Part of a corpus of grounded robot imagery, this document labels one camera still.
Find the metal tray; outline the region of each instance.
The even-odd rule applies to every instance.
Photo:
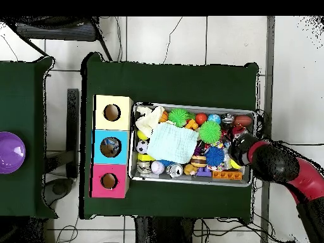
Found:
[[[170,178],[170,176],[163,172],[162,174],[156,176],[156,178],[141,177],[140,173],[137,171],[137,154],[136,145],[139,141],[136,135],[137,128],[135,126],[135,121],[140,117],[140,113],[136,112],[138,106],[145,106],[154,109],[157,106],[162,106],[167,112],[170,112],[173,108],[183,108],[191,113],[206,113],[208,114],[224,114],[231,113],[235,115],[249,115],[253,118],[252,124],[249,126],[249,131],[256,135],[256,124],[257,117],[256,113],[249,110],[238,110],[238,109],[224,109],[224,108],[209,108],[209,107],[199,107],[199,106],[182,106],[173,104],[158,104],[158,103],[135,103],[132,109],[132,125],[134,126],[130,134],[130,154],[128,159],[128,175],[132,180],[145,180],[145,181],[155,181],[155,182],[173,182],[173,183],[183,183],[183,184],[200,184],[200,185],[224,185],[231,187],[247,187],[252,183],[252,170],[249,166],[245,167],[242,180],[224,180],[224,179],[213,179],[212,177],[200,177],[183,174],[178,178]]]

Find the green tabletop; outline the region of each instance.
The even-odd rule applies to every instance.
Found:
[[[110,63],[102,62],[98,53],[90,53],[82,63],[81,109],[86,122],[81,135],[81,146],[85,146],[81,165],[85,165],[85,173],[80,178],[81,184],[84,183],[80,205],[84,207],[84,215],[222,216],[249,221],[251,186],[131,180],[124,199],[89,197],[92,97],[94,94],[129,96],[134,102],[255,110],[257,73],[256,63],[245,67]]]
[[[56,217],[42,200],[44,170],[44,74],[53,63],[0,62],[0,132],[19,136],[26,147],[22,166],[0,174],[0,215]]]

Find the red ball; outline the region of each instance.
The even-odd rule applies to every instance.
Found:
[[[252,118],[247,115],[236,116],[234,120],[234,125],[241,124],[243,127],[247,127],[252,123]]]
[[[207,121],[207,116],[204,113],[199,113],[196,115],[196,123],[198,125],[202,125],[204,122]]]

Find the light blue cloth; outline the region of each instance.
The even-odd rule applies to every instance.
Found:
[[[147,154],[156,160],[165,159],[180,164],[190,161],[197,145],[198,132],[160,123],[153,129]]]

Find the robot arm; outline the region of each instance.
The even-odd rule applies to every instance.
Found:
[[[324,178],[311,163],[250,134],[234,139],[229,154],[261,180],[286,186],[310,243],[324,243]]]

